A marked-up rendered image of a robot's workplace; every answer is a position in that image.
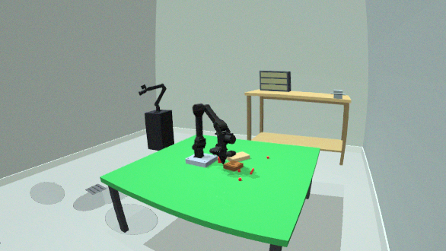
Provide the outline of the orange square block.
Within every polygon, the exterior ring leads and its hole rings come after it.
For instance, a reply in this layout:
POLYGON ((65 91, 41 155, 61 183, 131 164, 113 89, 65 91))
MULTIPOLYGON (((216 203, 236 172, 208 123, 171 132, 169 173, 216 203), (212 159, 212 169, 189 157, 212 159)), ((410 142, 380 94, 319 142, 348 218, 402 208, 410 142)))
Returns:
POLYGON ((244 167, 244 164, 235 160, 231 160, 227 162, 226 164, 223 164, 223 169, 230 170, 230 171, 237 171, 244 167))

